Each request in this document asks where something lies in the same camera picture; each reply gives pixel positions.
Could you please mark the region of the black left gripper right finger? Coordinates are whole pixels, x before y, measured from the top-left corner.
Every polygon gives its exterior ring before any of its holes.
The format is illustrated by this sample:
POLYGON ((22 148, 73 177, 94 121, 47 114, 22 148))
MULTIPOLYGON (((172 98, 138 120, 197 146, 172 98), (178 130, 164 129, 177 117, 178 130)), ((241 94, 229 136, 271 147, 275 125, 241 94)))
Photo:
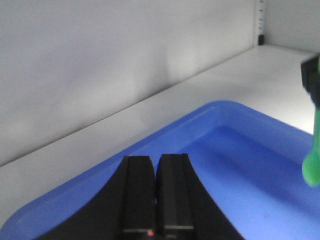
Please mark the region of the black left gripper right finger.
POLYGON ((198 178, 188 154, 163 154, 156 172, 157 228, 165 240, 241 240, 198 178))

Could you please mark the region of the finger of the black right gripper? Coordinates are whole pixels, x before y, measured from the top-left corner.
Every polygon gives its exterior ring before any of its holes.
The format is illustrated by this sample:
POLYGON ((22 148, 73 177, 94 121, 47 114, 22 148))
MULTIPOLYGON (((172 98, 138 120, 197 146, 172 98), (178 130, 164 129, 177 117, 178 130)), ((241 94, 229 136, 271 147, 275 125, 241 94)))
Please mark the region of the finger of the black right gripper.
POLYGON ((303 88, 309 93, 317 109, 320 108, 320 54, 317 53, 300 64, 303 88))

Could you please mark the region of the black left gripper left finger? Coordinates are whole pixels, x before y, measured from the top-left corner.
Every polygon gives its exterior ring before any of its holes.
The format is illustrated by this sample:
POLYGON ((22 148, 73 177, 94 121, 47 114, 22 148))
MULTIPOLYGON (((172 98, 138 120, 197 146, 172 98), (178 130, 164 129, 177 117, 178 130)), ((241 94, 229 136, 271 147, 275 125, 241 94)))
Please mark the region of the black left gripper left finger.
POLYGON ((156 229, 155 172, 149 156, 125 156, 101 190, 39 240, 140 240, 156 229))

